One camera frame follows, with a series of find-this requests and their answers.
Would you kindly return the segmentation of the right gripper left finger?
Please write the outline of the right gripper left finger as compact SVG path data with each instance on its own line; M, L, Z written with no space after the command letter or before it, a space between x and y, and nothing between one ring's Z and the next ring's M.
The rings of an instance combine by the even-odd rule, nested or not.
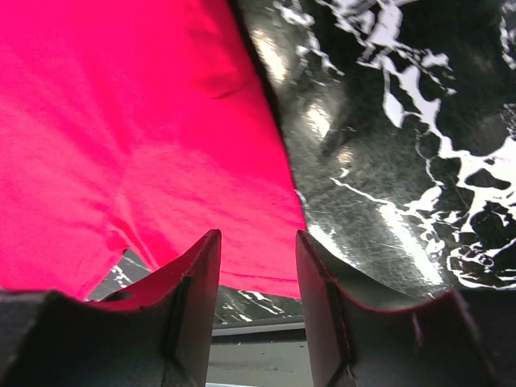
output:
M222 233L98 302L88 386L203 386L218 293Z

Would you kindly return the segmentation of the black marbled table mat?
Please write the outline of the black marbled table mat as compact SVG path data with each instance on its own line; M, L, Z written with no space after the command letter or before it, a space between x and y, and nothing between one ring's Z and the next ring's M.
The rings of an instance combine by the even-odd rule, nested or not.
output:
M311 235L409 295L514 289L514 2L235 5Z

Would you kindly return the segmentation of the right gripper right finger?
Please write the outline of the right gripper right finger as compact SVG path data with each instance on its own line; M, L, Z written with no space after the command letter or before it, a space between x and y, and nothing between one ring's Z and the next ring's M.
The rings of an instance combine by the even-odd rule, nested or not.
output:
M325 253L298 232L298 284L314 385L455 385L446 353L455 295L412 298L343 262L333 273Z

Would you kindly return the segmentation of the red t-shirt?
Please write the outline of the red t-shirt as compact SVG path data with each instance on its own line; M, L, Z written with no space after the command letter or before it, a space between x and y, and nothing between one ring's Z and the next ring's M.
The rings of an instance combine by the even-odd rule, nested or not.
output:
M86 298L219 229L221 285L297 298L304 226L227 2L2 2L4 289Z

